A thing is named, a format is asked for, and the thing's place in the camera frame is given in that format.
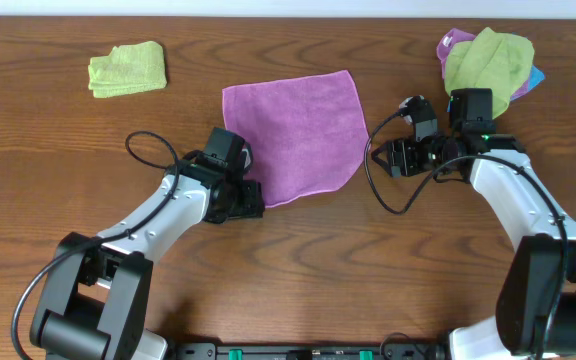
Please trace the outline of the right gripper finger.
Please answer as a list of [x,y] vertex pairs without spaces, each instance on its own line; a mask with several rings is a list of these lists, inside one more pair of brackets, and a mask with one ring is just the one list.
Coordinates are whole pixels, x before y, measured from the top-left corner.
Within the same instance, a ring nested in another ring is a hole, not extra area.
[[378,148],[371,152],[373,161],[390,161],[391,160],[391,142],[386,141]]
[[401,176],[400,168],[392,161],[376,158],[373,162],[381,167],[391,178],[398,178]]

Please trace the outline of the purple microfibre cloth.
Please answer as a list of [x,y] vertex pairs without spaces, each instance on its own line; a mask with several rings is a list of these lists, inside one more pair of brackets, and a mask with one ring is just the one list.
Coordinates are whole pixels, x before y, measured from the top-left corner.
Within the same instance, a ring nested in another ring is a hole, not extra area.
[[269,208],[337,191],[363,163],[368,131],[347,70],[230,86],[222,110],[252,148],[249,176]]

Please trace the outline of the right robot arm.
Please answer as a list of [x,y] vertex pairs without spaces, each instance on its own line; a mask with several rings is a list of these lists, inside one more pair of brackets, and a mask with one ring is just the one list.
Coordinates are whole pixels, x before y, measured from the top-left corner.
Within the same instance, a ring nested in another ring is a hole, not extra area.
[[472,186],[492,208],[513,249],[495,313],[451,331],[427,359],[553,359],[576,356],[576,221],[536,175],[524,147],[499,134],[489,88],[451,92],[449,133],[430,102],[407,98],[395,112],[409,137],[367,146],[364,162],[392,178]]

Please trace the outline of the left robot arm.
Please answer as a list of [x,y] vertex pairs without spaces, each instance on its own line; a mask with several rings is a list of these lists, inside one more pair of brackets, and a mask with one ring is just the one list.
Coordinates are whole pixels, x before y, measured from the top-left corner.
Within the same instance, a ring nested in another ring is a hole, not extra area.
[[250,145],[225,129],[163,166],[157,190],[94,237],[68,234],[33,279],[43,287],[29,339],[49,359],[168,359],[145,327],[154,265],[192,226],[259,218],[260,183],[247,179]]

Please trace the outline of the crumpled olive green cloth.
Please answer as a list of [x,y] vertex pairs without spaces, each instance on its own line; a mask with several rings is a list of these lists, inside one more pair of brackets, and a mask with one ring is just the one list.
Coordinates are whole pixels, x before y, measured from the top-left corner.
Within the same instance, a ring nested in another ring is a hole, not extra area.
[[503,66],[509,66],[507,42],[494,39],[483,40],[481,32],[470,45],[460,43],[449,55],[447,77],[444,79],[444,88],[447,93],[464,88],[491,90],[491,85],[475,85],[475,81],[481,78],[484,70],[497,70]]

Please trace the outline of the folded light green cloth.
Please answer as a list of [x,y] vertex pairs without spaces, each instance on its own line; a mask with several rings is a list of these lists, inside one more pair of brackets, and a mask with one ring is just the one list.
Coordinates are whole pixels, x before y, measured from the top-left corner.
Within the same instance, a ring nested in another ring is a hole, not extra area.
[[94,98],[111,98],[163,89],[167,85],[163,47],[154,41],[115,46],[88,65]]

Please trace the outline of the blue cloth under pile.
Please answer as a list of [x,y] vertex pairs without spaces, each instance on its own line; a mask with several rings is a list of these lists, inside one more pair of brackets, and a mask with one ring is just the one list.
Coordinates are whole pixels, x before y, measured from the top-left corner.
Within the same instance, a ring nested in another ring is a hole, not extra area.
[[484,102],[492,117],[503,113],[512,100],[524,96],[545,79],[535,66],[512,70],[503,66],[497,70],[484,70],[475,85],[491,85],[492,96]]

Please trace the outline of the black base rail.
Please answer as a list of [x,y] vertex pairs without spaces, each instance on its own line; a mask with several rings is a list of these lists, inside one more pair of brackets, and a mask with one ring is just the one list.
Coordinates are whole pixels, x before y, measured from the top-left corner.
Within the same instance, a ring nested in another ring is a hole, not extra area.
[[380,346],[306,345],[216,345],[186,343],[177,345],[168,359],[174,360],[449,360],[441,344],[387,343]]

